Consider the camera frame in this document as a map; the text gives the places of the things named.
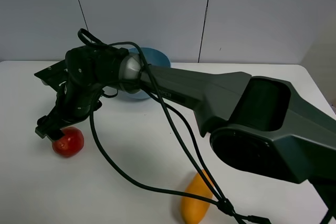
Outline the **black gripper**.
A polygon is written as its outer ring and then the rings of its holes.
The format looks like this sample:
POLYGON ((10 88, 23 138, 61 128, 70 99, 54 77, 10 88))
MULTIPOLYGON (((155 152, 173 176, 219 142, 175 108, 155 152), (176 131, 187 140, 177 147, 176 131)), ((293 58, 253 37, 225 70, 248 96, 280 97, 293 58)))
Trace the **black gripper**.
POLYGON ((86 120, 90 109, 102 106, 96 99, 96 95, 101 94, 100 88, 98 84, 84 87, 69 78, 59 87, 53 109, 37 121, 35 133, 52 141, 64 137, 63 128, 86 120))

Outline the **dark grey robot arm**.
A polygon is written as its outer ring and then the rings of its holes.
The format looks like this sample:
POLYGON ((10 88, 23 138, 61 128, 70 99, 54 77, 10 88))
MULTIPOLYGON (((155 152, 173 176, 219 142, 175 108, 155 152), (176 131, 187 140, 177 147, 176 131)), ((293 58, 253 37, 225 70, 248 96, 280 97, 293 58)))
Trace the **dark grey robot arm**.
POLYGON ((109 86, 147 92, 191 109, 200 135, 235 169, 299 184, 308 180, 335 217, 335 119, 304 100, 290 82, 245 72, 210 74, 159 67, 143 52, 83 46, 36 73, 57 93, 36 134, 56 141, 62 129, 93 118, 109 86))

